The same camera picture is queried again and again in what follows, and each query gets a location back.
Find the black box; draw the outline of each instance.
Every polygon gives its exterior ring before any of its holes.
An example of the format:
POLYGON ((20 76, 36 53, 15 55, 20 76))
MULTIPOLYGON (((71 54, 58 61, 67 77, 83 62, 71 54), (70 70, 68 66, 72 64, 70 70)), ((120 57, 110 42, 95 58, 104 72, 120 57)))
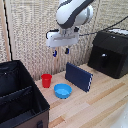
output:
POLYGON ((128 73, 128 36, 100 31, 93 41, 88 66, 115 79, 128 73))
POLYGON ((48 128, 49 108, 19 60, 0 64, 0 128, 48 128))

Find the wooden surface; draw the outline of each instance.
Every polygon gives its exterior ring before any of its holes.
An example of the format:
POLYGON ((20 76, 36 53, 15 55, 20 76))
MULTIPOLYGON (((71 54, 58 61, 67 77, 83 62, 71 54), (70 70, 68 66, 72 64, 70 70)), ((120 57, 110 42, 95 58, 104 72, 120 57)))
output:
POLYGON ((80 66, 93 74, 88 93, 65 80, 65 72, 52 78, 49 89, 36 84, 50 104, 49 128, 110 128, 128 102, 128 75, 113 79, 87 65, 80 66), (54 86, 65 83, 72 87, 67 99, 59 99, 54 94, 54 86))

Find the black container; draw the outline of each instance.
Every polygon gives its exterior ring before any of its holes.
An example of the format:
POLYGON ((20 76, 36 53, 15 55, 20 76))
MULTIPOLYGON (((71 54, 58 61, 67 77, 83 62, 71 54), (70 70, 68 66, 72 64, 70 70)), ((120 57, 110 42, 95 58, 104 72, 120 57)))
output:
POLYGON ((0 128, 48 128, 49 108, 19 60, 0 64, 0 128))
POLYGON ((128 73, 128 36, 100 31, 93 41, 88 66, 112 78, 128 73))

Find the red cup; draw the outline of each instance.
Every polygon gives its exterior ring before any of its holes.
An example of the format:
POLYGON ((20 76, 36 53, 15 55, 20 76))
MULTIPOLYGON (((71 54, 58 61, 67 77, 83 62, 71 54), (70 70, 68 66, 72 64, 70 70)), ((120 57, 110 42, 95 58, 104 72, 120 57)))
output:
POLYGON ((43 74, 42 78, 42 85, 44 88, 49 88, 51 84, 52 75, 50 74, 43 74))

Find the white robot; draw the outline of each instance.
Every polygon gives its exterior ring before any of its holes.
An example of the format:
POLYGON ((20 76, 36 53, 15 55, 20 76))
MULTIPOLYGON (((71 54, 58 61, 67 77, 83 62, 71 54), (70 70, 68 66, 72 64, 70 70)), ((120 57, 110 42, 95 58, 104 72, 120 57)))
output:
POLYGON ((65 54, 69 53, 71 45, 79 40, 79 28, 76 26, 90 22, 93 8, 90 5, 95 0, 60 0, 56 13, 56 21, 60 29, 50 30, 46 34, 46 45, 53 48, 56 57, 56 47, 68 46, 65 54))

